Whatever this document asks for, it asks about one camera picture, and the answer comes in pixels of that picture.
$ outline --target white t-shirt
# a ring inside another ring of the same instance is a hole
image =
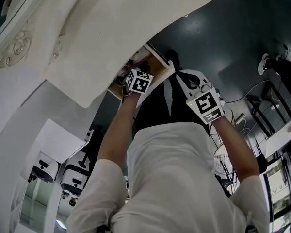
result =
[[[259,176],[245,179],[227,198],[213,173],[211,142],[190,122],[139,131],[127,153],[130,201],[120,167],[98,160],[71,213],[69,233],[245,233],[269,229]]]

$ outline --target white panel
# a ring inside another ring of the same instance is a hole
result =
[[[59,163],[63,163],[85,144],[67,130],[48,119],[36,141],[40,151]]]

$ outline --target white robot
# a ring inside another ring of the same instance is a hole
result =
[[[47,183],[52,183],[55,180],[59,167],[60,164],[57,161],[40,152],[31,174]]]
[[[90,175],[89,160],[82,151],[66,162],[61,187],[65,192],[79,197]]]

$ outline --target window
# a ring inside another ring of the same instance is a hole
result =
[[[291,194],[287,174],[280,160],[268,166],[263,188],[270,211],[270,233],[283,233],[291,225]]]

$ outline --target ornate carving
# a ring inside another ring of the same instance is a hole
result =
[[[56,45],[55,45],[55,47],[54,47],[53,56],[51,57],[50,63],[51,63],[53,60],[55,60],[55,59],[58,58],[59,53],[60,53],[60,51],[61,51],[61,49],[62,49],[62,47],[63,47],[63,46],[62,46],[62,41],[63,41],[63,39],[64,39],[64,36],[65,36],[64,33],[61,33],[61,34],[58,36],[58,39],[57,39]]]
[[[28,22],[3,51],[0,57],[0,69],[11,67],[26,56],[31,44],[31,34],[27,27]]]

